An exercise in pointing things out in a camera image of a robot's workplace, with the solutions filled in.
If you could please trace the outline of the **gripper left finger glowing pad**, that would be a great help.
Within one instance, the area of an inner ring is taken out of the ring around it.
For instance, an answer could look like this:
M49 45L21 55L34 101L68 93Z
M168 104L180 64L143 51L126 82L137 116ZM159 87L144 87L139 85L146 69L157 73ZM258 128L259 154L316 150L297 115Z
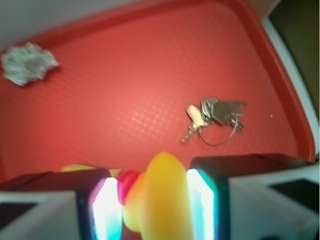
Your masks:
M3 240L119 240L117 180L105 168L23 174L0 185Z

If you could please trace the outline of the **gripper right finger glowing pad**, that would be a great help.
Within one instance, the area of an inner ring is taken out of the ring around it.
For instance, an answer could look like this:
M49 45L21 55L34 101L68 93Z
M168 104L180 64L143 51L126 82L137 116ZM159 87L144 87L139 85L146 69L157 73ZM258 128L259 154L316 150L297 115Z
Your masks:
M187 170L197 240L317 240L320 166L283 154L195 157Z

